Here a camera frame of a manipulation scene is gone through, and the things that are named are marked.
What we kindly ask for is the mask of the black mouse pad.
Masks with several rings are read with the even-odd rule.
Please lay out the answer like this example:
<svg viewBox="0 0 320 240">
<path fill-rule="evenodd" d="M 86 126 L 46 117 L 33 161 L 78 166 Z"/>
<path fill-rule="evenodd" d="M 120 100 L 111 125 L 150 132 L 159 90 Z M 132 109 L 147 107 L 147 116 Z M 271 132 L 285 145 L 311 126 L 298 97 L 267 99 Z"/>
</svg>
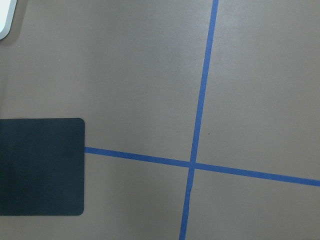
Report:
<svg viewBox="0 0 320 240">
<path fill-rule="evenodd" d="M 79 216 L 84 201 L 83 119 L 0 121 L 2 216 Z"/>
</svg>

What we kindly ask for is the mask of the white desk lamp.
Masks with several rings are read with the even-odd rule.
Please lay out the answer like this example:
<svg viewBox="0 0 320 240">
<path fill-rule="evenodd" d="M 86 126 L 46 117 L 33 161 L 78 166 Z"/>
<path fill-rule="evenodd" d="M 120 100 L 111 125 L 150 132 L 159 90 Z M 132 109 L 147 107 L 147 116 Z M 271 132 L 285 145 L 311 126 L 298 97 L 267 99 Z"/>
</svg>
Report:
<svg viewBox="0 0 320 240">
<path fill-rule="evenodd" d="M 17 0 L 0 0 L 0 40 L 10 32 Z"/>
</svg>

